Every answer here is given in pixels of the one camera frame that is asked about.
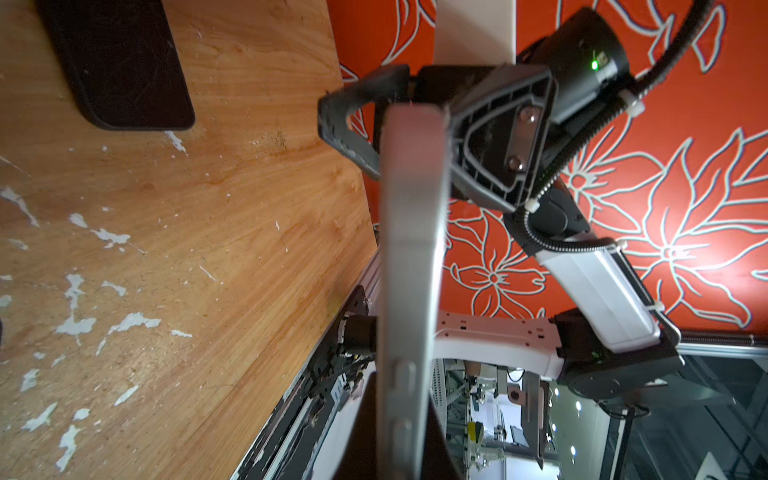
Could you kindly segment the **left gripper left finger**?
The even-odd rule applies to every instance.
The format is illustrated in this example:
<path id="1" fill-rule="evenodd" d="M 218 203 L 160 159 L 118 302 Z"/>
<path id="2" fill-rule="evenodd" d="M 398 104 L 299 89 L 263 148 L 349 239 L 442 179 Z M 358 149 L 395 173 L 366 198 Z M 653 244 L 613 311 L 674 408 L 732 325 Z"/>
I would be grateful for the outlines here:
<path id="1" fill-rule="evenodd" d="M 377 474 L 377 372 L 370 375 L 347 446 L 334 480 L 376 479 Z"/>

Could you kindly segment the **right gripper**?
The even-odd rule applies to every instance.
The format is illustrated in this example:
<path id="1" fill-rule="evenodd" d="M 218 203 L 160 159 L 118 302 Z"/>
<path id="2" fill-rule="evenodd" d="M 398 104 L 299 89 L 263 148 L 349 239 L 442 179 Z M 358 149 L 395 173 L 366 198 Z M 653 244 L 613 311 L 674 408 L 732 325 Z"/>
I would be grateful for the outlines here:
<path id="1" fill-rule="evenodd" d="M 543 65 L 428 65 L 415 76 L 408 65 L 387 65 L 318 100 L 318 136 L 379 180 L 378 148 L 389 106 L 446 107 L 453 185 L 483 208 L 512 213 L 531 196 L 556 93 Z M 355 120 L 368 106 L 374 125 L 364 134 Z"/>

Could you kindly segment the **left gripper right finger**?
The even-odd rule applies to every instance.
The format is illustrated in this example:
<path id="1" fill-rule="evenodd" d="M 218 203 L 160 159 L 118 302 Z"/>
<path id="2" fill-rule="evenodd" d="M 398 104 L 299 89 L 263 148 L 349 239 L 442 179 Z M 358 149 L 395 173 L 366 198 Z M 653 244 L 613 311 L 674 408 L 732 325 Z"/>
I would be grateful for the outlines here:
<path id="1" fill-rule="evenodd" d="M 422 480 L 459 480 L 460 475 L 449 454 L 437 412 L 429 399 L 422 458 Z"/>

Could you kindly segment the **black phone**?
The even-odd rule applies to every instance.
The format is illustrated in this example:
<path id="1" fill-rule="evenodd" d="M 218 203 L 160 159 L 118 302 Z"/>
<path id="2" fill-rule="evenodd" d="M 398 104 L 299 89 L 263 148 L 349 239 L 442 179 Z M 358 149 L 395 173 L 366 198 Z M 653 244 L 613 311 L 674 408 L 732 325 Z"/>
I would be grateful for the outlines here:
<path id="1" fill-rule="evenodd" d="M 429 104 L 390 107 L 380 148 L 376 470 L 380 479 L 417 479 L 450 190 L 444 111 Z"/>

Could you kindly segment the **dark phone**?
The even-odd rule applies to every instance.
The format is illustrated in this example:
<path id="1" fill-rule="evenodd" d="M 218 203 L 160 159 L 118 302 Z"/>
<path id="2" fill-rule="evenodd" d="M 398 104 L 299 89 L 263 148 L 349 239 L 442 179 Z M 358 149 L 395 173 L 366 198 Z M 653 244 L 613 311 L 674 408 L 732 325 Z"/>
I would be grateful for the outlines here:
<path id="1" fill-rule="evenodd" d="M 81 114 L 109 131 L 183 131 L 196 120 L 160 1 L 37 1 Z"/>

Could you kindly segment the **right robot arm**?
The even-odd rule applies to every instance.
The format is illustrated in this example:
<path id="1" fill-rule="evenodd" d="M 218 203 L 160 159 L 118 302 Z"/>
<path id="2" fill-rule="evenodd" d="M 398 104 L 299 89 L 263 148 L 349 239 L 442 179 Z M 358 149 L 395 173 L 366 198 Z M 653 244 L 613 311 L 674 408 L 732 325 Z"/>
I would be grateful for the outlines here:
<path id="1" fill-rule="evenodd" d="M 382 67 L 318 103 L 320 138 L 382 183 L 381 314 L 372 340 L 380 392 L 423 396 L 440 348 L 453 358 L 518 365 L 593 400 L 625 396 L 682 367 L 680 335 L 624 256 L 594 236 L 560 182 L 571 159 L 616 117 L 640 109 L 710 10 L 695 2 L 671 47 L 640 79 L 608 23 L 581 8 L 514 64 Z M 450 198 L 498 211 L 574 308 L 552 320 L 556 346 L 533 351 L 497 322 L 439 317 Z"/>

